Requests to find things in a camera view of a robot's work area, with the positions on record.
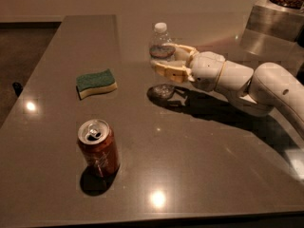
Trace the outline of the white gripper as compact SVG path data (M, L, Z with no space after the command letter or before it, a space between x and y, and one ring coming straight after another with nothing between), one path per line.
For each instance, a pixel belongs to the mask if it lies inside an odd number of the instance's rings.
M176 83L184 83L188 80L194 87L206 92L216 88L225 63L222 55L211 51L199 53L195 47L187 45L174 43L166 43L166 45L173 47L175 51L169 59L164 60L165 65L161 63L154 65L158 74Z

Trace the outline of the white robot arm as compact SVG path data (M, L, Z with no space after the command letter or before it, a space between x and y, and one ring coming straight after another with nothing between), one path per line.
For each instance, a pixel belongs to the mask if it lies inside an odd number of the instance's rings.
M275 108L304 138L304 85L284 67L264 63L252 69L211 51L172 43L154 45L149 54L161 76L189 82L205 92L215 91L253 116L265 116Z

